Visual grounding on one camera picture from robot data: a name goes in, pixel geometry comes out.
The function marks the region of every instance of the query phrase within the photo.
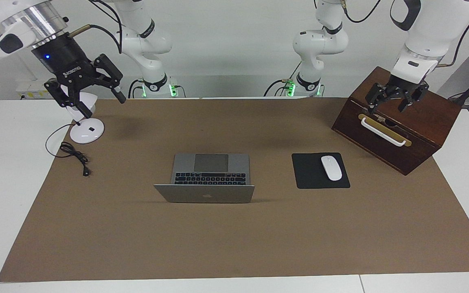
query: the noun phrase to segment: green indicator light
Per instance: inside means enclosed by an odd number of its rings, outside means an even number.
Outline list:
[[[288,96],[294,96],[294,92],[296,91],[296,85],[293,83],[290,85],[289,90],[287,91]]]
[[[169,91],[171,91],[171,97],[174,98],[177,96],[177,90],[175,89],[175,87],[173,85],[169,85]]]

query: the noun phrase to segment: white table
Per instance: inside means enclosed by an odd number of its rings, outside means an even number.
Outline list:
[[[43,184],[53,157],[44,141],[70,123],[54,101],[0,101],[0,270]],[[62,130],[49,145],[56,149]],[[463,110],[445,146],[434,155],[469,217],[469,113]],[[1,292],[335,292],[463,293],[469,273],[233,278],[206,280],[110,280],[0,284]]]

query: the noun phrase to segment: black mouse pad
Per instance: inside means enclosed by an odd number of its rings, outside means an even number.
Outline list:
[[[323,156],[333,156],[339,163],[343,174],[340,180],[329,179],[322,165]],[[296,186],[300,189],[350,188],[350,181],[348,181],[340,153],[292,154],[292,165]]]

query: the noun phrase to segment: laptop keyboard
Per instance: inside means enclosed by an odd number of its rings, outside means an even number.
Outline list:
[[[245,185],[245,173],[177,173],[175,184]]]

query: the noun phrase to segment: brown paper mat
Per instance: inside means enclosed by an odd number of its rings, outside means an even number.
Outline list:
[[[403,176],[331,126],[344,99],[99,101],[91,158],[56,159],[0,282],[469,271],[469,220],[433,159]],[[248,153],[250,204],[171,204],[178,152]],[[350,189],[300,190],[339,152]]]

